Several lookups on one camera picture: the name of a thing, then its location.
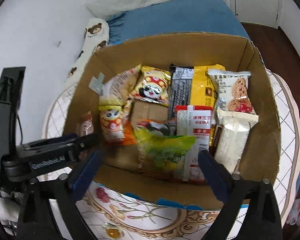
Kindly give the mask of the pale yellow bread pack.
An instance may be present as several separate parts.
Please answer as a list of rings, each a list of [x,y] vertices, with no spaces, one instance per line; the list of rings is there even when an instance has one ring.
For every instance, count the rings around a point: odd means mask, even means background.
[[[135,87],[140,73],[141,65],[121,72],[103,85],[99,98],[99,106],[123,106],[128,95]]]

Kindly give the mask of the bear print long pillow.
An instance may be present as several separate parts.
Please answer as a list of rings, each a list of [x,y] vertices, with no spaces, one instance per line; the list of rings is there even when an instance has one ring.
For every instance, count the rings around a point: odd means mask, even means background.
[[[105,20],[95,17],[89,20],[85,29],[83,47],[75,64],[68,73],[64,88],[78,83],[91,56],[108,45],[109,33],[109,25]]]

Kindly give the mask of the white diamond pattern quilt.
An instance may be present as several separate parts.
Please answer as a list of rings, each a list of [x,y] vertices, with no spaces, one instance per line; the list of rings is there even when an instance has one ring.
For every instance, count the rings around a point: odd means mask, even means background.
[[[274,192],[282,224],[288,226],[286,220],[300,187],[300,116],[286,81],[274,72],[268,76],[281,125],[281,157]],[[217,209],[145,202],[96,182],[76,207],[98,239],[109,239],[103,229],[105,223],[119,226],[124,233],[122,239],[199,239],[219,214]]]

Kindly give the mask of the white oat cookie pack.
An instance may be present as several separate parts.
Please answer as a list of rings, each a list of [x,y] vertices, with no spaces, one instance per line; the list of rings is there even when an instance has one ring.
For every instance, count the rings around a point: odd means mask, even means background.
[[[210,69],[207,73],[217,90],[215,108],[223,111],[256,114],[248,97],[248,79],[251,72]]]

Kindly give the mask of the blue bed sheet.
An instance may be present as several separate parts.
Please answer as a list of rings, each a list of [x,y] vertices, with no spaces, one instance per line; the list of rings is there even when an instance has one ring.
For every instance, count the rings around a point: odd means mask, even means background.
[[[179,32],[249,37],[243,25],[222,0],[172,0],[112,15],[107,23],[110,44]]]

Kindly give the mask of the brown red snack bag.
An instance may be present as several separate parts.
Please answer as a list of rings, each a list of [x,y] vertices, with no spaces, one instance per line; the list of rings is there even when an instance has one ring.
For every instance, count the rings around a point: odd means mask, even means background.
[[[91,111],[81,115],[79,122],[77,123],[76,133],[82,137],[85,135],[92,134],[94,132],[93,127],[93,116]]]

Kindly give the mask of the green candy bag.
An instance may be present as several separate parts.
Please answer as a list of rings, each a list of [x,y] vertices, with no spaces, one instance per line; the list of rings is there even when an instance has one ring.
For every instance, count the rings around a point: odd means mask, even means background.
[[[138,170],[150,177],[181,180],[185,154],[191,147],[190,137],[160,136],[147,129],[134,132],[138,146]]]

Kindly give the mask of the yellow panda snack bag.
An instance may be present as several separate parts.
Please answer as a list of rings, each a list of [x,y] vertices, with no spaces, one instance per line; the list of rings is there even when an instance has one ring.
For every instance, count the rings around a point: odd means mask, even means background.
[[[134,100],[157,103],[168,107],[168,90],[171,85],[171,74],[150,66],[141,66],[141,75],[129,94]]]

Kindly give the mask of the white plastic bag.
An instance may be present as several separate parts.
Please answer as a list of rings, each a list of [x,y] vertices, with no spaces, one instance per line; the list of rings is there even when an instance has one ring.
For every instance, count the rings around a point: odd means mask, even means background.
[[[296,199],[287,217],[288,225],[296,225],[300,227],[300,198]]]

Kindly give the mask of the black cookie pack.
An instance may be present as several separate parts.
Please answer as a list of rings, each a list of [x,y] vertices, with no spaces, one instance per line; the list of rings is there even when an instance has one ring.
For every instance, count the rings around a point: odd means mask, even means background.
[[[194,75],[193,67],[178,67],[170,65],[171,87],[168,106],[168,120],[176,118],[175,107],[179,105],[189,105],[191,96],[192,79]]]

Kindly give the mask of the yellow snack pack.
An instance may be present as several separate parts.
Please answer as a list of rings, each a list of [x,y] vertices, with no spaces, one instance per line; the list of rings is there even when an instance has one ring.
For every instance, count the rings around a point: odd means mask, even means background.
[[[210,66],[194,66],[194,75],[191,86],[190,105],[214,107],[217,99],[217,90],[215,89],[208,70],[225,70],[220,64]]]

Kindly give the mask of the orange panda snack bag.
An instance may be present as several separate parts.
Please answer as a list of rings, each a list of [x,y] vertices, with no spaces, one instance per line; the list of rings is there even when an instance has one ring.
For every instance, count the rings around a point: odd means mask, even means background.
[[[116,146],[136,144],[129,119],[131,107],[130,99],[124,105],[98,107],[102,134],[108,144]]]

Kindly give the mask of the white wafer pack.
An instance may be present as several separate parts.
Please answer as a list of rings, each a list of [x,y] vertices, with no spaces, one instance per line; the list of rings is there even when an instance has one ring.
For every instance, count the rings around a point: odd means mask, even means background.
[[[238,170],[238,164],[244,152],[250,130],[258,123],[256,114],[228,112],[217,109],[219,124],[223,126],[215,160],[232,174]]]

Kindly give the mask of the red white snack pack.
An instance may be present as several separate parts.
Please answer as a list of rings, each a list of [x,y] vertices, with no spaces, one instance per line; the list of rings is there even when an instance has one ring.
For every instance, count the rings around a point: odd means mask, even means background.
[[[175,107],[177,135],[190,137],[191,147],[185,154],[183,181],[202,184],[204,175],[198,164],[200,151],[209,149],[212,108],[198,105]]]

